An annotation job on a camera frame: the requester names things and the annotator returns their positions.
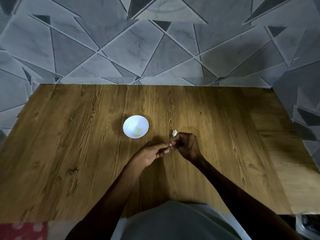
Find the red fabric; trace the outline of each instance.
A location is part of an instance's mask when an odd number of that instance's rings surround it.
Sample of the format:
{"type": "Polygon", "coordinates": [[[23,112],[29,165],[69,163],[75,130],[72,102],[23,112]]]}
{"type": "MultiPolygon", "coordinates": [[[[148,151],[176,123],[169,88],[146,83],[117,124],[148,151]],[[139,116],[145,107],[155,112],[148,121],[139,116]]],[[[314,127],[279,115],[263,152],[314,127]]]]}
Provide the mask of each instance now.
{"type": "Polygon", "coordinates": [[[0,240],[47,240],[48,223],[0,224],[0,240]]]}

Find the wooden table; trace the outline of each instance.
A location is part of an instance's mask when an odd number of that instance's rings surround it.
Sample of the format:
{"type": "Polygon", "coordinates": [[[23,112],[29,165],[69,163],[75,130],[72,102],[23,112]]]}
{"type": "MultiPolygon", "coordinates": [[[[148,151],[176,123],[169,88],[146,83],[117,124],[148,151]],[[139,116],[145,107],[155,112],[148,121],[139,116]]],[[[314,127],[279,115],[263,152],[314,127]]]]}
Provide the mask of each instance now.
{"type": "MultiPolygon", "coordinates": [[[[278,214],[320,213],[320,174],[270,89],[41,85],[0,152],[0,222],[82,219],[147,141],[194,133],[206,159],[278,214]],[[130,139],[131,115],[149,131],[130,139]]],[[[227,207],[178,152],[146,168],[123,216],[168,199],[227,207]]]]}

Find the small white bowl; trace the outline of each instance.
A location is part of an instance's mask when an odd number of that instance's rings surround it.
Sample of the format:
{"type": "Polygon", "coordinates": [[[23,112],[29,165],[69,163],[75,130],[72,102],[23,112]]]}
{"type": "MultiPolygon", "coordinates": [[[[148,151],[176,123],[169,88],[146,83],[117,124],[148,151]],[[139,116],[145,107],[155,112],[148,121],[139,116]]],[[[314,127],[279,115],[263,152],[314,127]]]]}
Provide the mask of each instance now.
{"type": "Polygon", "coordinates": [[[149,129],[147,119],[140,115],[134,115],[125,120],[123,123],[123,132],[127,137],[140,138],[144,136],[149,129]]]}

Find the grey t-shirt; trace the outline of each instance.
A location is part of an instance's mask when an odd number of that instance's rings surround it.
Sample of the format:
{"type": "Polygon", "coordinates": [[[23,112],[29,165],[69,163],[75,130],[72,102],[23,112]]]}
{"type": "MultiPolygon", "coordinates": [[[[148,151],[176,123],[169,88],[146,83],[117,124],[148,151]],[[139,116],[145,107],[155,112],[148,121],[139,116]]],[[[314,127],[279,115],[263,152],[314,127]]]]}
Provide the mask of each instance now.
{"type": "Polygon", "coordinates": [[[223,216],[210,206],[168,201],[129,218],[120,239],[241,238],[223,216]]]}

